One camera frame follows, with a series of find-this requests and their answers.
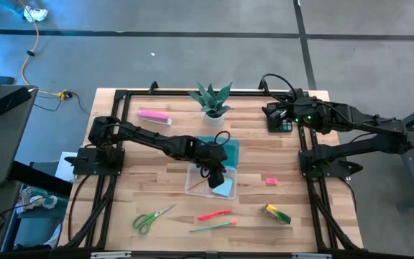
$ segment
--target green scissors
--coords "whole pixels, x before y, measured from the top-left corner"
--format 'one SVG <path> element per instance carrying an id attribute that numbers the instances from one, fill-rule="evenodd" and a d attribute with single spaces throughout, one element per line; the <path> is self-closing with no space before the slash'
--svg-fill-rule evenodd
<path id="1" fill-rule="evenodd" d="M 139 234 L 146 235 L 150 231 L 151 223 L 162 213 L 173 208 L 175 205 L 177 204 L 172 204 L 169 207 L 165 207 L 164 209 L 161 209 L 155 213 L 141 214 L 132 222 L 132 227 L 134 228 L 134 230 L 138 229 Z"/>

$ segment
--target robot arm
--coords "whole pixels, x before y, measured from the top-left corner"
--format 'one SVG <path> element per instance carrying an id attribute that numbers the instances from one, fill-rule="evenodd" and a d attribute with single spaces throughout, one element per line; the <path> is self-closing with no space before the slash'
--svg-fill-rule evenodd
<path id="1" fill-rule="evenodd" d="M 262 81 L 261 84 L 267 91 L 266 83 Z M 279 102 L 273 103 L 272 109 L 262 108 L 271 121 L 289 119 L 322 134 L 328 134 L 332 130 L 339 132 L 362 130 L 377 133 L 377 136 L 369 140 L 337 146 L 316 145 L 312 150 L 309 150 L 311 154 L 307 154 L 310 156 L 311 162 L 322 163 L 340 157 L 374 151 L 403 154 L 413 148 L 408 140 L 407 128 L 399 119 L 385 119 L 379 115 L 363 114 L 348 104 L 322 101 L 313 96 L 305 96 L 301 89 L 294 89 L 284 99 L 276 97 L 275 99 Z M 283 109 L 285 113 L 276 112 Z"/>
<path id="2" fill-rule="evenodd" d="M 119 127 L 117 134 L 112 131 L 114 127 Z M 101 155 L 97 155 L 102 165 L 114 162 L 114 144 L 129 140 L 161 150 L 175 160 L 195 163 L 201 170 L 208 170 L 208 185 L 211 188 L 224 182 L 223 172 L 226 169 L 221 162 L 228 159 L 228 155 L 223 144 L 204 142 L 189 135 L 166 137 L 130 122 L 120 122 L 115 117 L 96 117 L 88 139 L 98 150 L 103 150 Z"/>

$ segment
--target succulent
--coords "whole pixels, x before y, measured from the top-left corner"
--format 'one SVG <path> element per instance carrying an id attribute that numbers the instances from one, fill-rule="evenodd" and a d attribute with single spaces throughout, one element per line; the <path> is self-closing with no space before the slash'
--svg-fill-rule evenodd
<path id="1" fill-rule="evenodd" d="M 228 99 L 232 83 L 233 82 L 223 87 L 216 95 L 213 91 L 212 84 L 208 85 L 206 91 L 200 83 L 198 83 L 198 85 L 199 92 L 201 93 L 201 95 L 198 95 L 193 91 L 190 91 L 188 93 L 191 97 L 193 97 L 193 99 L 195 99 L 199 104 L 201 104 L 202 112 L 205 112 L 209 117 L 218 118 L 231 109 L 230 106 L 223 106 L 223 103 Z"/>

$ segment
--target plastic bin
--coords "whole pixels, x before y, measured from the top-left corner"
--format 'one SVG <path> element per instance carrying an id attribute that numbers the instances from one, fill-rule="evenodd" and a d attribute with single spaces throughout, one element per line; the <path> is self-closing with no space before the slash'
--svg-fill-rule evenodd
<path id="1" fill-rule="evenodd" d="M 195 164 L 190 164 L 188 166 L 188 173 L 186 175 L 186 183 L 185 183 L 185 192 L 186 194 L 190 195 L 197 195 L 197 196 L 205 196 L 208 198 L 220 198 L 220 199 L 234 199 L 236 197 L 236 185 L 237 185 L 237 170 L 232 167 L 226 167 L 226 172 L 223 173 L 225 178 L 230 178 L 233 181 L 233 185 L 231 187 L 231 193 L 228 197 L 218 195 L 212 192 L 212 189 L 208 186 L 208 181 L 206 178 L 202 178 L 201 176 L 201 169 L 197 168 Z M 197 183 L 203 183 L 197 185 L 196 187 L 190 188 Z"/>

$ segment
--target butcher block tabletop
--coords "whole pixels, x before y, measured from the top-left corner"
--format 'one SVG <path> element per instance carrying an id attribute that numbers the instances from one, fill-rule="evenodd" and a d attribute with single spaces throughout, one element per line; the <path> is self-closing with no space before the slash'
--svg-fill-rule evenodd
<path id="1" fill-rule="evenodd" d="M 84 145 L 92 121 L 97 116 L 109 116 L 116 88 L 98 88 Z M 311 96 L 328 101 L 327 91 L 309 91 Z M 298 130 L 291 133 L 269 133 L 266 116 L 261 107 L 273 102 L 270 97 L 230 96 L 225 105 L 234 108 L 225 116 L 224 125 L 209 127 L 203 121 L 201 106 L 189 96 L 132 96 L 128 121 L 146 130 L 173 135 L 216 135 L 228 130 L 231 138 L 238 139 L 239 165 L 237 167 L 236 198 L 216 199 L 192 196 L 185 193 L 189 163 L 175 161 L 162 151 L 126 141 L 124 167 L 117 179 L 114 193 L 107 250 L 156 250 L 156 251 L 220 251 L 220 252 L 316 252 L 313 220 L 308 189 L 300 175 Z M 123 101 L 118 115 L 123 109 Z M 137 111 L 166 112 L 172 125 L 145 122 L 137 118 Z M 337 145 L 336 132 L 318 134 L 319 143 Z M 67 215 L 63 222 L 60 245 L 68 242 L 68 213 L 79 176 L 70 196 Z M 266 178 L 275 178 L 278 184 L 270 186 Z M 98 176 L 91 176 L 84 183 L 71 215 L 72 235 L 84 224 L 93 203 Z M 328 197 L 333 217 L 351 238 L 362 247 L 362 239 L 349 188 L 337 178 L 326 179 Z M 147 235 L 139 235 L 132 228 L 132 221 L 143 213 L 177 204 L 158 217 Z M 265 204 L 273 204 L 292 218 L 291 224 L 282 225 L 259 213 Z M 230 209 L 231 213 L 210 220 L 199 221 L 197 216 Z M 94 242 L 100 235 L 102 215 L 98 218 Z M 326 222 L 321 218 L 323 237 L 328 244 Z M 200 232 L 189 230 L 211 224 L 237 220 L 233 227 Z"/>

